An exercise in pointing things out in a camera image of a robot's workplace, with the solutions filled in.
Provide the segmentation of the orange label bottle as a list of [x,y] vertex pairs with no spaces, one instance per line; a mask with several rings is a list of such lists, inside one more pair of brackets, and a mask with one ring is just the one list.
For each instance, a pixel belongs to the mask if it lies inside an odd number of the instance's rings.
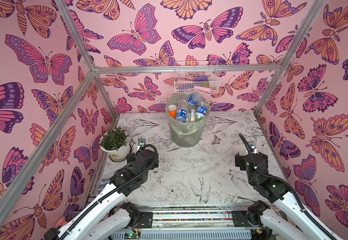
[[168,109],[168,113],[172,118],[176,118],[176,114],[177,114],[177,105],[169,105],[167,107]]

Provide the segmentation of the blue cap bottle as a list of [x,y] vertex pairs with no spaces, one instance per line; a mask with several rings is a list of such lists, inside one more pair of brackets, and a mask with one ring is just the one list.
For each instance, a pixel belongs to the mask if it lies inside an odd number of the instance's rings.
[[176,111],[176,120],[182,123],[185,123],[189,113],[189,104],[188,101],[183,99],[178,102],[177,111]]

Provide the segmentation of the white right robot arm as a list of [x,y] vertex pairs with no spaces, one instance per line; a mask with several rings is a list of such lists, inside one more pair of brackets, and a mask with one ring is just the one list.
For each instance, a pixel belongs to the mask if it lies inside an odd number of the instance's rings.
[[236,154],[236,165],[247,173],[248,182],[262,197],[285,213],[293,223],[284,220],[268,204],[256,201],[248,207],[245,219],[255,227],[277,232],[285,240],[338,240],[340,237],[319,220],[299,199],[296,191],[282,178],[269,174],[268,157],[255,153],[243,134],[239,134],[247,150]]

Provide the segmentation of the yellow label small bottle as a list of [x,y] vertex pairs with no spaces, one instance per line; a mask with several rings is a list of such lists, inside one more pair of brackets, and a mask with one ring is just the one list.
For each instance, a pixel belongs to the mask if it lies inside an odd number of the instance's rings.
[[194,123],[197,121],[197,113],[196,113],[196,110],[195,109],[191,109],[191,122]]

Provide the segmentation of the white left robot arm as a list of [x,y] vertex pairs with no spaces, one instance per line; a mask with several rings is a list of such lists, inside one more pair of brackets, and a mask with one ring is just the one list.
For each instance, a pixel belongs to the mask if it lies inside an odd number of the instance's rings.
[[158,151],[153,145],[141,147],[131,154],[133,161],[117,170],[102,192],[75,218],[60,227],[51,228],[46,240],[105,240],[127,226],[134,227],[139,211],[126,203],[110,218],[103,218],[116,205],[147,181],[148,171],[158,164]]

